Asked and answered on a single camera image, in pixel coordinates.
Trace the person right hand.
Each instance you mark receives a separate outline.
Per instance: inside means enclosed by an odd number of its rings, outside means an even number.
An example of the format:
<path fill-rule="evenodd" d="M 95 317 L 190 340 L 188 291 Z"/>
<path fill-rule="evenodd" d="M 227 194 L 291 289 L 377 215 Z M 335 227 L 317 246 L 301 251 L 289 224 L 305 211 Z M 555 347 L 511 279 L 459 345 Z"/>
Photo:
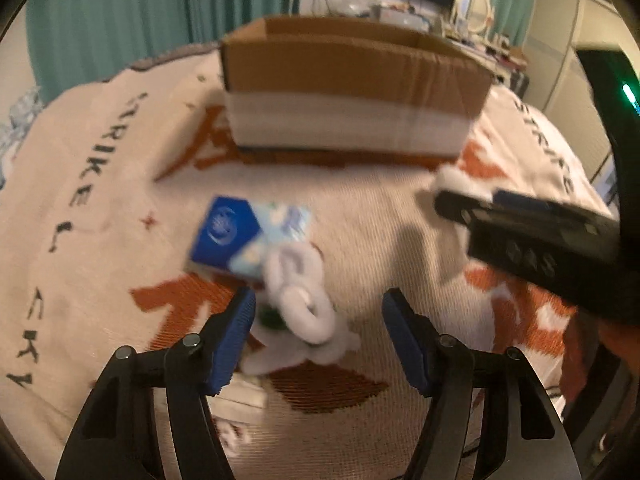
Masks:
<path fill-rule="evenodd" d="M 564 353 L 560 390 L 566 407 L 571 408 L 587 385 L 587 378 L 597 350 L 605 341 L 610 324 L 602 318 L 574 308 L 563 333 Z"/>

